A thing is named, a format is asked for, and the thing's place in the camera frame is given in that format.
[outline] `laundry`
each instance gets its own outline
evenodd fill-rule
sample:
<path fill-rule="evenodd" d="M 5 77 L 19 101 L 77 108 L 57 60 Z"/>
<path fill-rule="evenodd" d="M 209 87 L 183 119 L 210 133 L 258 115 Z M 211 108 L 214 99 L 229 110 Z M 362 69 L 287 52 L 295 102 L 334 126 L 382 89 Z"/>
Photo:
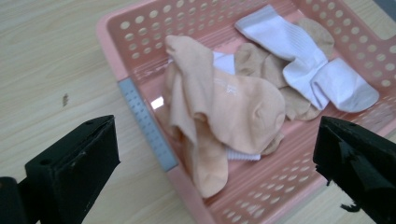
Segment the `laundry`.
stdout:
<path fill-rule="evenodd" d="M 242 44 L 234 56 L 238 76 L 261 77 L 279 88 L 285 99 L 288 119 L 310 120 L 318 116 L 320 111 L 283 78 L 282 70 L 287 64 L 286 61 L 250 43 Z"/>
<path fill-rule="evenodd" d="M 284 20 L 271 6 L 263 7 L 237 21 L 235 28 L 277 57 L 290 61 L 283 69 L 284 78 L 291 87 L 319 110 L 323 110 L 332 101 L 340 110 L 360 112 L 373 105 L 379 98 L 378 92 L 347 63 L 340 63 L 342 59 L 338 59 L 335 63 L 328 63 L 326 55 L 311 36 L 302 27 Z M 329 86 L 329 84 L 336 82 L 326 84 L 326 87 L 319 86 L 324 85 L 325 80 L 333 79 L 332 73 L 329 72 L 336 70 L 347 80 L 343 86 L 349 89 L 348 95 L 334 92 L 339 90 L 338 87 Z M 358 78 L 359 85 L 352 81 L 356 80 L 357 76 L 360 77 Z M 349 99 L 334 100 L 339 95 L 349 97 Z M 356 103 L 356 100 L 363 98 L 368 100 Z"/>
<path fill-rule="evenodd" d="M 283 134 L 285 103 L 258 77 L 230 76 L 213 65 L 213 53 L 187 36 L 165 38 L 173 61 L 165 71 L 163 99 L 169 130 L 184 145 L 184 162 L 203 197 L 227 182 L 225 145 L 246 154 L 270 154 Z"/>

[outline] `beige sock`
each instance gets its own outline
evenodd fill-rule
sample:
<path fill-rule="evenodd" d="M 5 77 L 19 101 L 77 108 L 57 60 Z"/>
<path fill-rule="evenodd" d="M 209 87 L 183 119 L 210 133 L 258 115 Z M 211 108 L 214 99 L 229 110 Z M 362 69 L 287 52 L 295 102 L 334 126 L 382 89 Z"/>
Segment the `beige sock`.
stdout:
<path fill-rule="evenodd" d="M 203 197 L 227 182 L 223 144 L 259 154 L 274 151 L 285 118 L 279 90 L 258 77 L 237 77 L 213 67 L 212 51 L 187 36 L 165 38 L 173 58 L 166 69 L 164 102 L 169 123 L 182 133 L 185 162 Z"/>
<path fill-rule="evenodd" d="M 288 119 L 313 119 L 320 112 L 299 92 L 289 87 L 282 73 L 286 61 L 250 43 L 242 44 L 234 59 L 235 73 L 238 76 L 261 77 L 280 89 L 285 99 Z"/>
<path fill-rule="evenodd" d="M 328 59 L 332 57 L 332 49 L 334 47 L 334 38 L 329 31 L 320 25 L 317 21 L 301 18 L 296 22 L 296 25 L 303 28 L 323 51 Z"/>
<path fill-rule="evenodd" d="M 206 115 L 201 113 L 195 116 L 197 113 L 189 108 L 183 78 L 177 65 L 169 63 L 165 70 L 163 92 L 165 107 L 169 108 L 169 112 L 162 113 L 169 116 L 168 125 L 165 125 L 170 127 L 168 132 L 183 144 L 183 159 L 192 182 L 200 194 L 208 198 L 227 183 L 227 154 L 224 145 L 210 131 Z"/>

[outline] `sock cuff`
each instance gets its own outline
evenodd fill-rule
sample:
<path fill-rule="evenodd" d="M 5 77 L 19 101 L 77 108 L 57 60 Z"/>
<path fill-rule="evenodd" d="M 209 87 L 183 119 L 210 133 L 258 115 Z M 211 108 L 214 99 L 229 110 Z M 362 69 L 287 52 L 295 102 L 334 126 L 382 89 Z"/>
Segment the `sock cuff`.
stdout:
<path fill-rule="evenodd" d="M 230 147 L 226 147 L 227 159 L 229 161 L 259 161 L 262 157 L 260 154 L 247 154 L 236 151 Z"/>

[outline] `basket hole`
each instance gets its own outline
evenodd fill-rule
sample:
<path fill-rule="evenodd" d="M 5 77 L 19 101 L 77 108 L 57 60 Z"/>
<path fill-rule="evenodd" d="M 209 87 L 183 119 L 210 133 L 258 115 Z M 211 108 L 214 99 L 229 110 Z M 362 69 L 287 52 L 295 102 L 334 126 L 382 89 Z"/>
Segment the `basket hole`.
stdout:
<path fill-rule="evenodd" d="M 374 77 L 382 77 L 382 72 L 379 71 L 379 70 L 376 70 L 376 71 L 373 72 L 373 76 Z"/>
<path fill-rule="evenodd" d="M 215 9 L 211 10 L 209 16 L 210 17 L 216 16 L 216 10 Z"/>
<path fill-rule="evenodd" d="M 394 63 L 387 63 L 385 65 L 385 69 L 387 69 L 388 71 L 393 71 L 393 70 L 395 70 L 395 64 Z"/>
<path fill-rule="evenodd" d="M 307 180 L 309 178 L 309 175 L 306 175 L 304 177 L 301 177 L 298 181 L 299 182 L 304 182 L 305 180 Z"/>
<path fill-rule="evenodd" d="M 199 21 L 204 21 L 204 20 L 205 20 L 205 18 L 206 18 L 206 16 L 205 16 L 205 15 L 201 15 L 201 16 L 199 17 Z"/>
<path fill-rule="evenodd" d="M 275 184 L 270 184 L 270 185 L 267 186 L 267 189 L 271 189 L 271 188 L 273 188 L 274 186 L 275 186 Z"/>
<path fill-rule="evenodd" d="M 143 50 L 143 52 L 145 54 L 149 54 L 151 52 L 151 48 L 146 48 L 146 49 Z"/>
<path fill-rule="evenodd" d="M 153 37 L 155 40 L 161 39 L 161 34 L 155 34 Z"/>
<path fill-rule="evenodd" d="M 172 32 L 173 32 L 172 28 L 168 28 L 168 29 L 166 29 L 166 31 L 165 31 L 165 33 L 166 33 L 167 35 L 171 35 Z"/>
<path fill-rule="evenodd" d="M 304 171 L 307 171 L 307 170 L 309 170 L 309 166 L 305 166 L 305 167 L 300 169 L 301 172 L 304 172 Z"/>
<path fill-rule="evenodd" d="M 253 205 L 251 205 L 251 206 L 249 206 L 249 207 L 247 208 L 247 211 L 248 211 L 250 214 L 252 214 L 252 213 L 254 213 L 258 208 L 259 208 L 258 205 L 253 204 Z"/>
<path fill-rule="evenodd" d="M 164 6 L 163 13 L 168 13 L 171 9 L 172 9 L 172 7 L 170 5 Z"/>
<path fill-rule="evenodd" d="M 350 51 L 355 51 L 358 48 L 358 46 L 356 44 L 350 44 L 349 45 L 349 50 Z"/>
<path fill-rule="evenodd" d="M 231 218 L 231 217 L 233 217 L 233 215 L 235 215 L 235 212 L 229 212 L 229 213 L 227 214 L 227 218 Z"/>
<path fill-rule="evenodd" d="M 201 10 L 204 11 L 207 9 L 207 3 L 201 4 Z"/>
<path fill-rule="evenodd" d="M 312 10 L 314 10 L 314 11 L 319 11 L 319 5 L 318 5 L 318 4 L 314 4 L 314 5 L 312 6 Z"/>
<path fill-rule="evenodd" d="M 387 56 L 385 56 L 385 54 L 378 54 L 375 58 L 379 62 L 384 62 L 387 59 Z"/>
<path fill-rule="evenodd" d="M 396 53 L 396 45 L 393 45 L 389 48 L 390 53 Z"/>
<path fill-rule="evenodd" d="M 225 6 L 225 5 L 221 6 L 220 12 L 224 12 L 225 10 L 227 10 L 227 6 Z"/>
<path fill-rule="evenodd" d="M 172 23 L 172 18 L 168 17 L 165 19 L 165 25 L 170 25 Z"/>
<path fill-rule="evenodd" d="M 382 80 L 382 82 L 381 82 L 381 85 L 383 86 L 383 87 L 389 87 L 390 86 L 390 81 L 389 80 Z"/>
<path fill-rule="evenodd" d="M 349 36 L 343 35 L 343 36 L 341 37 L 341 41 L 344 42 L 344 43 L 348 42 L 348 41 L 349 41 Z"/>
<path fill-rule="evenodd" d="M 180 13 L 177 14 L 177 19 L 178 20 L 183 20 L 183 18 L 184 18 L 184 12 L 180 12 Z"/>
<path fill-rule="evenodd" d="M 260 198 L 262 196 L 262 193 L 256 193 L 253 198 Z"/>
<path fill-rule="evenodd" d="M 286 188 L 286 189 L 285 189 L 285 193 L 290 193 L 290 192 L 292 192 L 294 189 L 295 189 L 294 186 L 292 186 L 292 187 L 290 187 L 290 188 Z"/>
<path fill-rule="evenodd" d="M 264 196 L 262 196 L 261 200 L 262 200 L 262 201 L 266 201 L 266 200 L 268 200 L 269 198 L 271 198 L 271 194 L 265 194 Z"/>
<path fill-rule="evenodd" d="M 334 28 L 334 33 L 335 33 L 336 35 L 341 34 L 342 31 L 343 31 L 343 30 L 342 30 L 340 27 L 335 27 L 335 28 Z"/>
<path fill-rule="evenodd" d="M 295 178 L 297 178 L 297 175 L 291 175 L 291 176 L 288 178 L 288 180 L 289 180 L 289 181 L 292 181 L 292 180 L 294 180 Z"/>
<path fill-rule="evenodd" d="M 326 12 L 320 12 L 319 17 L 324 20 L 327 17 L 327 13 Z"/>
<path fill-rule="evenodd" d="M 373 62 L 367 62 L 367 63 L 364 64 L 365 68 L 372 68 L 373 66 L 374 66 Z"/>
<path fill-rule="evenodd" d="M 138 17 L 136 17 L 136 19 L 134 19 L 134 22 L 139 24 L 139 23 L 142 23 L 144 20 L 145 20 L 144 16 L 138 16 Z"/>
<path fill-rule="evenodd" d="M 127 40 L 127 41 L 131 41 L 131 40 L 133 40 L 134 39 L 134 34 L 127 34 L 126 36 L 125 36 L 125 40 Z"/>
<path fill-rule="evenodd" d="M 336 17 L 336 18 L 340 18 L 340 17 L 342 17 L 343 15 L 344 15 L 343 10 L 337 10 L 337 11 L 335 11 L 335 17 Z"/>
<path fill-rule="evenodd" d="M 160 29 L 160 23 L 159 23 L 159 22 L 154 22 L 154 23 L 152 23 L 151 29 L 152 29 L 152 30 L 158 30 L 158 29 Z"/>
<path fill-rule="evenodd" d="M 195 19 L 194 18 L 191 18 L 190 20 L 189 20 L 189 25 L 194 25 L 195 24 Z"/>
<path fill-rule="evenodd" d="M 285 186 L 284 185 L 278 185 L 278 186 L 275 187 L 275 190 L 279 191 L 279 190 L 283 189 L 283 187 L 285 187 Z"/>
<path fill-rule="evenodd" d="M 120 25 L 120 28 L 121 28 L 122 30 L 126 30 L 126 29 L 129 28 L 130 25 L 131 25 L 131 23 L 129 23 L 128 21 L 123 21 L 123 22 L 121 23 L 121 25 Z"/>
<path fill-rule="evenodd" d="M 364 44 L 364 43 L 367 42 L 368 39 L 369 39 L 369 38 L 367 37 L 367 35 L 362 35 L 362 36 L 359 38 L 359 42 L 361 42 L 362 44 Z"/>
<path fill-rule="evenodd" d="M 232 11 L 228 12 L 227 18 L 231 18 L 232 16 L 233 16 L 233 12 Z"/>
<path fill-rule="evenodd" d="M 271 204 L 274 204 L 274 203 L 277 203 L 277 202 L 279 202 L 279 200 L 280 200 L 280 197 L 276 197 L 276 198 L 274 198 L 273 200 L 271 200 Z"/>
<path fill-rule="evenodd" d="M 265 211 L 265 208 L 262 208 L 262 209 L 258 210 L 257 212 L 254 213 L 253 217 L 254 218 L 258 218 L 258 217 L 262 216 L 264 211 Z"/>
<path fill-rule="evenodd" d="M 350 33 L 352 33 L 353 35 L 356 35 L 356 34 L 358 34 L 359 33 L 359 27 L 357 27 L 357 26 L 354 26 L 354 27 L 352 27 L 352 29 L 350 30 Z"/>
<path fill-rule="evenodd" d="M 333 9 L 335 8 L 335 3 L 334 3 L 334 2 L 330 2 L 330 3 L 327 5 L 327 8 L 328 8 L 329 10 L 333 10 Z"/>
<path fill-rule="evenodd" d="M 147 32 L 148 32 L 148 29 L 147 28 L 145 28 L 145 27 L 143 27 L 143 28 L 141 28 L 140 30 L 139 30 L 139 35 L 146 35 L 147 34 Z"/>
<path fill-rule="evenodd" d="M 197 9 L 196 9 L 195 7 L 190 8 L 189 14 L 190 14 L 190 15 L 195 14 L 196 10 L 197 10 Z"/>
<path fill-rule="evenodd" d="M 137 45 L 136 44 L 131 44 L 131 45 L 129 45 L 129 49 L 130 50 L 135 50 L 137 48 Z"/>
<path fill-rule="evenodd" d="M 287 175 L 282 175 L 279 177 L 279 180 L 284 180 L 286 177 L 288 177 Z"/>
<path fill-rule="evenodd" d="M 156 18 L 158 16 L 158 11 L 157 10 L 152 10 L 148 14 L 150 18 Z"/>
<path fill-rule="evenodd" d="M 142 45 L 147 45 L 148 43 L 149 43 L 149 39 L 148 38 L 142 39 Z"/>
<path fill-rule="evenodd" d="M 345 26 L 350 25 L 350 23 L 352 23 L 352 20 L 351 20 L 351 19 L 344 19 L 344 21 L 343 21 L 343 24 L 344 24 Z"/>
<path fill-rule="evenodd" d="M 241 219 L 241 216 L 236 216 L 236 217 L 233 217 L 231 222 L 235 223 L 235 222 L 239 221 L 240 219 Z"/>
<path fill-rule="evenodd" d="M 163 47 L 163 43 L 157 43 L 156 45 L 155 45 L 155 48 L 156 49 L 160 49 L 160 48 L 162 48 Z"/>
<path fill-rule="evenodd" d="M 176 7 L 183 7 L 184 5 L 184 0 L 178 0 L 176 3 Z"/>
<path fill-rule="evenodd" d="M 369 52 L 375 52 L 376 51 L 376 45 L 369 45 L 367 47 L 367 51 Z"/>
<path fill-rule="evenodd" d="M 133 59 L 138 59 L 140 57 L 140 53 L 136 52 L 132 55 Z"/>
<path fill-rule="evenodd" d="M 177 25 L 177 29 L 178 30 L 182 30 L 184 28 L 184 23 L 183 22 L 181 22 L 181 23 L 179 23 L 178 25 Z"/>
<path fill-rule="evenodd" d="M 333 26 L 334 25 L 334 20 L 327 20 L 327 25 L 328 26 Z"/>
<path fill-rule="evenodd" d="M 241 208 L 246 208 L 246 207 L 248 207 L 248 203 L 242 203 L 241 204 Z"/>

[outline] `wood grain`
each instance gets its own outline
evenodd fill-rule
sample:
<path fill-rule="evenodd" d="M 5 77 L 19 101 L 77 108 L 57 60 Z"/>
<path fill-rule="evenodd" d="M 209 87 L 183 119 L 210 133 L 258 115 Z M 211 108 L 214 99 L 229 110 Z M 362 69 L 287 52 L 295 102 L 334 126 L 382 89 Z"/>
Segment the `wood grain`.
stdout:
<path fill-rule="evenodd" d="M 121 164 L 84 223 L 193 223 L 161 170 L 95 36 L 98 20 L 135 0 L 0 2 L 0 176 L 23 165 L 85 120 L 113 114 Z M 372 223 L 348 214 L 336 186 L 283 223 Z"/>

